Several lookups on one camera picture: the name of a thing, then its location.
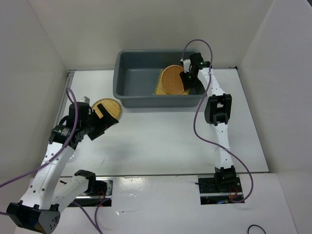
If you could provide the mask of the round orange bamboo tray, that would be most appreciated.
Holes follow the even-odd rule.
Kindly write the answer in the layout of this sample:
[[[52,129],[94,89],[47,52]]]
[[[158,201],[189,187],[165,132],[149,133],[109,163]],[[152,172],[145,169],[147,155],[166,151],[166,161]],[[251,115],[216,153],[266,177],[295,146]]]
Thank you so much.
[[[184,92],[184,85],[180,77],[183,67],[170,65],[161,73],[161,85],[163,92],[168,95],[180,95]]]

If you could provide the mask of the round green-rimmed bamboo tray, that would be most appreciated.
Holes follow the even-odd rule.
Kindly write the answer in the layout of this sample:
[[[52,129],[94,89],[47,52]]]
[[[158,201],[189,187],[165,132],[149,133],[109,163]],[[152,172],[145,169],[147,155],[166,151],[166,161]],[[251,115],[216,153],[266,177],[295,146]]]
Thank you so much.
[[[114,99],[112,98],[103,98],[100,99],[98,101],[96,101],[93,105],[92,105],[92,109],[96,112],[97,116],[99,118],[103,117],[103,114],[101,113],[101,111],[99,110],[99,108],[97,107],[98,104],[102,104],[103,107],[107,110],[107,112],[114,117],[115,119],[119,120],[120,116],[121,116],[121,105]]]

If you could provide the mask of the square woven bamboo tray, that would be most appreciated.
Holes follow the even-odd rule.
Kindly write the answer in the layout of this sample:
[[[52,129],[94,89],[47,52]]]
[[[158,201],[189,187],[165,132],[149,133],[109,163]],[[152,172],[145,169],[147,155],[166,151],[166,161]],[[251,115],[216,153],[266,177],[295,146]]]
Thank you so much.
[[[162,87],[162,77],[161,77],[162,73],[163,73],[163,69],[160,70],[156,88],[153,92],[153,95],[167,95],[168,94],[163,90],[163,87]]]

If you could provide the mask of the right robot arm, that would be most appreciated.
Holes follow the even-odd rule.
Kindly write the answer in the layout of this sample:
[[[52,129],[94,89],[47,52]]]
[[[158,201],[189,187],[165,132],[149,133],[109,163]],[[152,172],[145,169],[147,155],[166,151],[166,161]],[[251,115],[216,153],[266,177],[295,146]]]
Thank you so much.
[[[214,187],[223,192],[231,188],[236,180],[234,163],[228,153],[232,96],[221,88],[210,62],[204,61],[200,53],[191,54],[189,59],[182,58],[180,64],[183,67],[183,72],[180,73],[183,87],[208,95],[204,118],[216,133],[219,150],[214,166]]]

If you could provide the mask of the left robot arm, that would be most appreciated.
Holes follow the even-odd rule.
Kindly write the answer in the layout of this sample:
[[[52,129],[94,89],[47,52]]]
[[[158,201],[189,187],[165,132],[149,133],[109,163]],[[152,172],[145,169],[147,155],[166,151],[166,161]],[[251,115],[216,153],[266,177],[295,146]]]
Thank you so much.
[[[77,196],[105,197],[111,181],[96,179],[93,172],[78,170],[64,187],[55,191],[62,171],[75,154],[84,136],[94,140],[118,123],[102,103],[91,107],[77,102],[69,107],[69,114],[51,131],[47,151],[40,169],[19,202],[11,202],[7,214],[20,228],[50,234],[57,227],[60,215]]]

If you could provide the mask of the grey plastic bin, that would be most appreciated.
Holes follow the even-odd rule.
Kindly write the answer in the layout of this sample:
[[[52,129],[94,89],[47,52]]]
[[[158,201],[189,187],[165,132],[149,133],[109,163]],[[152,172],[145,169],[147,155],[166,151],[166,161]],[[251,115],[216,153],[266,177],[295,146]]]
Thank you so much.
[[[196,107],[204,89],[189,95],[155,95],[161,70],[179,65],[182,49],[122,50],[115,62],[113,95],[125,108]]]

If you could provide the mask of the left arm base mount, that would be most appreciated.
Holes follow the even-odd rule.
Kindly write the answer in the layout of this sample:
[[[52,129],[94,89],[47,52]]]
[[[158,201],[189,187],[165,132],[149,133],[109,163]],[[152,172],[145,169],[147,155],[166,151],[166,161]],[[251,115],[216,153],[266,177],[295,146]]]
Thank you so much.
[[[96,188],[95,191],[89,195],[82,193],[74,200],[82,207],[110,207],[112,205],[112,192],[113,192],[113,178],[112,177],[98,177],[101,181],[102,188]]]

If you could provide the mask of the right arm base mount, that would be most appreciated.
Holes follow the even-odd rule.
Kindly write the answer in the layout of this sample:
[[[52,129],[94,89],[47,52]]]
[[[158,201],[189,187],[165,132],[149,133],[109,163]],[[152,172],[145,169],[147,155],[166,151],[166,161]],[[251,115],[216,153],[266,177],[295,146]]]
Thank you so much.
[[[240,201],[244,198],[240,178],[227,188],[218,188],[213,175],[199,175],[195,185],[199,188],[201,205],[231,204],[231,199]]]

